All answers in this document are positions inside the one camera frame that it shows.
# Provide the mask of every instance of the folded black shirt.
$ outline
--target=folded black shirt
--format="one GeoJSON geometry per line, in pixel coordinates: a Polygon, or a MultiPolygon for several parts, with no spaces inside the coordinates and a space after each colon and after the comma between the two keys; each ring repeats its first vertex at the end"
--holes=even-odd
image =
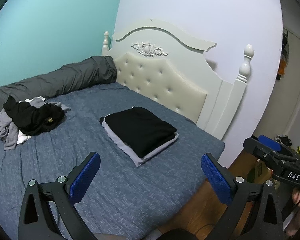
{"type": "Polygon", "coordinates": [[[65,116],[59,106],[44,104],[36,108],[28,102],[18,103],[12,96],[9,96],[7,102],[3,104],[3,109],[20,131],[26,135],[38,135],[51,131],[65,116]]]}
{"type": "Polygon", "coordinates": [[[139,158],[172,140],[177,132],[171,124],[138,106],[101,117],[101,124],[103,120],[139,158]]]}

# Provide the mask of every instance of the bed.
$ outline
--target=bed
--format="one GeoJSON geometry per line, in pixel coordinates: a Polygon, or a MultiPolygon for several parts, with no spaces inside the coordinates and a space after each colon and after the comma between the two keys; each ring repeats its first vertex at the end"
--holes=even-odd
{"type": "MultiPolygon", "coordinates": [[[[50,99],[72,108],[57,128],[12,151],[4,151],[0,141],[0,225],[6,234],[17,239],[28,181],[54,181],[91,151],[100,154],[101,168],[75,205],[91,231],[137,240],[178,212],[205,179],[201,156],[211,152],[218,159],[224,150],[221,139],[250,73],[249,45],[237,79],[223,81],[203,55],[215,45],[152,19],[115,33],[111,49],[105,32],[102,55],[114,59],[117,82],[50,99]],[[150,110],[179,133],[173,145],[138,168],[99,123],[101,116],[132,106],[150,110]]],[[[52,209],[65,238],[71,239],[52,209]]]]}

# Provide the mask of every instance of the person's hand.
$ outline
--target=person's hand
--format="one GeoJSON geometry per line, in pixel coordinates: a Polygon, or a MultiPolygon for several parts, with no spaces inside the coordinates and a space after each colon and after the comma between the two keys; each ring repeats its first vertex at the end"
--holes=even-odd
{"type": "MultiPolygon", "coordinates": [[[[297,204],[300,200],[300,189],[294,188],[292,192],[292,200],[295,204],[297,204]]],[[[294,236],[295,233],[300,228],[300,204],[298,205],[299,210],[297,214],[293,217],[290,224],[286,228],[286,234],[288,236],[294,236]]]]}

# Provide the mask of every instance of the carved floral ornament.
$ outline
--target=carved floral ornament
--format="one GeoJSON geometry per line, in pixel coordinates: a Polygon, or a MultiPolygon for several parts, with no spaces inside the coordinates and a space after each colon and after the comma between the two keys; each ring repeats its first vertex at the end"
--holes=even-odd
{"type": "Polygon", "coordinates": [[[151,43],[145,43],[145,42],[136,42],[135,44],[132,44],[131,47],[133,47],[135,50],[138,51],[138,53],[142,54],[143,56],[151,56],[154,57],[154,55],[157,56],[167,56],[168,53],[165,53],[161,47],[156,47],[155,44],[151,43]]]}

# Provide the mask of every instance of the mattress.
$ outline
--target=mattress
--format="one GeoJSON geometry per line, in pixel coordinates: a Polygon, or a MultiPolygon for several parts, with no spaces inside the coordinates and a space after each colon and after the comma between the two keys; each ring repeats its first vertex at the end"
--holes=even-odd
{"type": "MultiPolygon", "coordinates": [[[[75,207],[91,231],[142,238],[171,218],[205,179],[201,156],[218,159],[224,143],[192,121],[118,83],[61,95],[72,108],[54,130],[32,137],[15,150],[4,151],[0,141],[0,224],[12,240],[18,238],[18,219],[26,185],[67,175],[85,157],[100,154],[101,167],[83,200],[75,207]],[[101,116],[141,106],[177,128],[178,140],[136,167],[107,136],[101,116]]],[[[64,237],[71,239],[52,207],[64,237]]]]}

